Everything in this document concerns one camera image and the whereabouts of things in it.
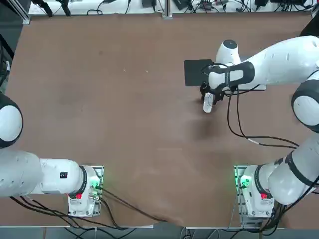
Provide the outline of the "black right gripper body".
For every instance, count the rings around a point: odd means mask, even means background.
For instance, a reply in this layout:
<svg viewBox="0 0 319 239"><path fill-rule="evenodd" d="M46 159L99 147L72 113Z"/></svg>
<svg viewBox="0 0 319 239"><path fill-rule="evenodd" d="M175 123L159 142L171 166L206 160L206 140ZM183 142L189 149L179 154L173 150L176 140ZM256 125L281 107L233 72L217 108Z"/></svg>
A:
<svg viewBox="0 0 319 239"><path fill-rule="evenodd" d="M217 90L217 89L212 89L210 86L209 86L209 83L208 82L203 82L201 84L201 88L202 89L207 89L208 93L210 94L217 94L217 93L220 93L220 92L223 92L224 95L225 95L225 92L224 91L220 91L220 90Z"/></svg>

